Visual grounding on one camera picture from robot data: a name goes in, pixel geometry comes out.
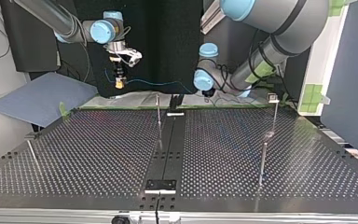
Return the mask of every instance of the small white object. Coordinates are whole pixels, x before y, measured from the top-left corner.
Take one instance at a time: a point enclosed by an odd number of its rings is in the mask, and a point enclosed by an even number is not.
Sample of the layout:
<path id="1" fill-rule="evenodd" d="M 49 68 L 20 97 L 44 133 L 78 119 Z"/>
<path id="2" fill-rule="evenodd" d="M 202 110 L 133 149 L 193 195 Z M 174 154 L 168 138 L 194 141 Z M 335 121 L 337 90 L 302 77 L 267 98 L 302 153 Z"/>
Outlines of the small white object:
<path id="1" fill-rule="evenodd" d="M 330 105 L 331 99 L 325 95 L 322 95 L 321 103 L 324 105 Z"/>
<path id="2" fill-rule="evenodd" d="M 180 224 L 180 213 L 170 213 L 169 224 Z"/>
<path id="3" fill-rule="evenodd" d="M 176 190 L 166 190 L 166 189 L 146 189 L 145 194 L 161 194 L 161 195 L 167 195 L 167 194 L 176 194 Z"/>
<path id="4" fill-rule="evenodd" d="M 267 95 L 267 97 L 268 97 L 268 103 L 269 104 L 277 104 L 277 103 L 280 102 L 279 99 L 278 99 L 278 95 L 275 94 L 275 93 L 269 93 Z"/>

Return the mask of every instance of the perforated table surface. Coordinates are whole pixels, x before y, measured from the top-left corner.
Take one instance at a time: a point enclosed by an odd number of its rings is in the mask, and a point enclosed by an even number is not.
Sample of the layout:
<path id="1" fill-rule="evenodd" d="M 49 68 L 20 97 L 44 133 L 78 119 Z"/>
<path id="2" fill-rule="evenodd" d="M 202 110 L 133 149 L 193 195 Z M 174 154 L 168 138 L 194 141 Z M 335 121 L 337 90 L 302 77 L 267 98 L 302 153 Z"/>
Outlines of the perforated table surface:
<path id="1" fill-rule="evenodd" d="M 281 108 L 84 110 L 0 160 L 0 208 L 358 214 L 358 160 Z M 263 186 L 261 148 L 268 141 Z M 145 194 L 148 180 L 176 194 Z"/>

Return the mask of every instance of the blue joint cap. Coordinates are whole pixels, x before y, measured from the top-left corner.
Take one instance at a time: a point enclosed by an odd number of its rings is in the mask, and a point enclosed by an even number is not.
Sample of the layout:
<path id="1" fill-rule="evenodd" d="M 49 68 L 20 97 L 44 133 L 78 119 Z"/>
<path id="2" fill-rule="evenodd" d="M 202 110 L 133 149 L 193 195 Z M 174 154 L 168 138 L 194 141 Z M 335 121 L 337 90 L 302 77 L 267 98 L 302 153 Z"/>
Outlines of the blue joint cap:
<path id="1" fill-rule="evenodd" d="M 221 0 L 223 13 L 234 21 L 243 21 L 252 11 L 255 0 Z"/>
<path id="2" fill-rule="evenodd" d="M 209 91 L 213 88 L 213 79 L 203 70 L 197 70 L 194 74 L 194 86 L 200 91 Z"/>
<path id="3" fill-rule="evenodd" d="M 249 86 L 248 88 L 246 88 L 246 90 L 248 90 L 248 91 L 244 91 L 241 95 L 239 95 L 238 97 L 241 97 L 241 98 L 246 98 L 246 97 L 248 97 L 249 96 L 249 94 L 251 93 L 251 89 L 252 88 L 252 86 Z"/>
<path id="4" fill-rule="evenodd" d="M 206 43 L 200 47 L 200 56 L 213 58 L 219 55 L 219 48 L 213 43 Z"/>
<path id="5" fill-rule="evenodd" d="M 99 44 L 106 44 L 115 39 L 115 27 L 109 21 L 95 21 L 89 30 L 92 39 Z"/>
<path id="6" fill-rule="evenodd" d="M 56 36 L 56 38 L 58 39 L 58 41 L 60 41 L 61 43 L 64 43 L 64 44 L 69 44 L 68 41 L 66 41 L 64 38 L 62 38 L 61 35 L 57 34 L 54 32 L 54 35 Z"/>
<path id="7" fill-rule="evenodd" d="M 123 14 L 119 11 L 105 11 L 103 13 L 104 19 L 116 19 L 123 21 Z"/>

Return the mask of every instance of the blue cable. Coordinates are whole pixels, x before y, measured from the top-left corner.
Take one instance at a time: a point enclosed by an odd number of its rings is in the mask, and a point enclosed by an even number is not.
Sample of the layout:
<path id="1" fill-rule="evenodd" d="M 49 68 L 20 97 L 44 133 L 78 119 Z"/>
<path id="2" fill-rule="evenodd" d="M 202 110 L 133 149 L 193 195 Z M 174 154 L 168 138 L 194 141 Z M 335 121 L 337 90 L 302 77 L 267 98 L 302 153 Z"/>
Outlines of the blue cable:
<path id="1" fill-rule="evenodd" d="M 107 74 L 106 68 L 104 69 L 104 72 L 105 72 L 105 75 L 107 77 L 107 80 L 110 83 L 116 83 L 115 81 L 112 81 L 110 79 L 110 77 Z M 130 84 L 132 82 L 142 82 L 142 83 L 145 83 L 145 84 L 150 85 L 150 86 L 167 86 L 167 85 L 172 85 L 172 84 L 179 84 L 179 85 L 181 85 L 183 87 L 183 89 L 188 91 L 188 93 L 193 94 L 193 92 L 191 90 L 189 90 L 185 85 L 183 85 L 183 83 L 180 82 L 180 81 L 164 82 L 164 83 L 153 83 L 153 82 L 149 82 L 149 81 L 146 81 L 146 80 L 143 80 L 143 79 L 140 79 L 140 78 L 135 78 L 135 79 L 131 79 L 131 80 L 127 81 L 126 84 Z"/>

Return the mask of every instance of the gray panel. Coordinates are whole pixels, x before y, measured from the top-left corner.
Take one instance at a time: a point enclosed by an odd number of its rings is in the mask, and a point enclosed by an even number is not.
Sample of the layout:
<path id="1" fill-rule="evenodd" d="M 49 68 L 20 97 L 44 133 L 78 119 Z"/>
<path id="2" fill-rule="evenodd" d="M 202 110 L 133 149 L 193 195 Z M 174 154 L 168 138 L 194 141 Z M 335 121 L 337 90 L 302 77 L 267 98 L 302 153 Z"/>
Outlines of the gray panel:
<path id="1" fill-rule="evenodd" d="M 348 12 L 327 96 L 323 124 L 358 148 L 358 1 Z"/>
<path id="2" fill-rule="evenodd" d="M 0 113 L 47 127 L 67 111 L 85 104 L 97 94 L 89 84 L 56 73 L 47 73 L 0 99 Z"/>

